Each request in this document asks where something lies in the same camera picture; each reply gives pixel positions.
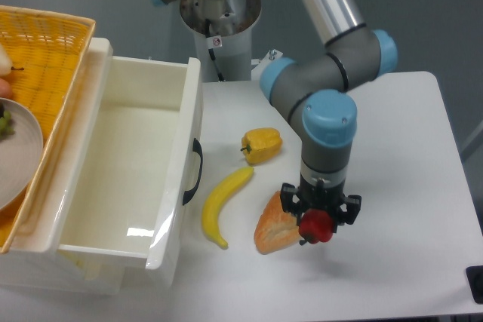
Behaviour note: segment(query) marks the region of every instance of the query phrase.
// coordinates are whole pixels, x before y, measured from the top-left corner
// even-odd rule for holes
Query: white plastic drawer
[[[113,57],[60,234],[78,262],[147,267],[170,283],[184,192],[198,176],[199,61]]]

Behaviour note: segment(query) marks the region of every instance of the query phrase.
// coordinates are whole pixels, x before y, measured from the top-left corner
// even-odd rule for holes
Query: drawer handle
[[[191,190],[186,190],[183,195],[183,205],[189,203],[193,196],[195,196],[196,190],[198,190],[199,182],[202,179],[202,171],[203,171],[203,150],[202,145],[199,143],[197,139],[193,140],[193,152],[196,152],[199,155],[200,162],[199,162],[199,172],[198,172],[198,179],[196,180],[196,184]]]

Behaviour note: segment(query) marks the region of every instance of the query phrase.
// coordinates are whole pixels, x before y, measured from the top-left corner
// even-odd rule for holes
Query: yellow basket
[[[0,211],[0,253],[6,253],[29,215],[39,180],[47,164],[66,105],[75,97],[76,79],[94,34],[95,21],[68,14],[0,5],[0,43],[14,70],[3,77],[13,99],[38,119],[44,151],[37,171],[22,195]]]

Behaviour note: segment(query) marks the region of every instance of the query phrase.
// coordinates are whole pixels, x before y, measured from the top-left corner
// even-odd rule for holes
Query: yellow banana
[[[218,226],[221,208],[254,174],[252,166],[242,167],[228,175],[211,191],[202,211],[202,228],[208,239],[226,249],[228,242],[223,239]]]

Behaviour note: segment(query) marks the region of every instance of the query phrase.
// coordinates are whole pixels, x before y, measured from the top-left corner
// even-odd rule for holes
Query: white plate
[[[0,137],[0,210],[25,189],[37,170],[44,141],[35,116],[24,106],[0,98],[10,111],[15,133]]]

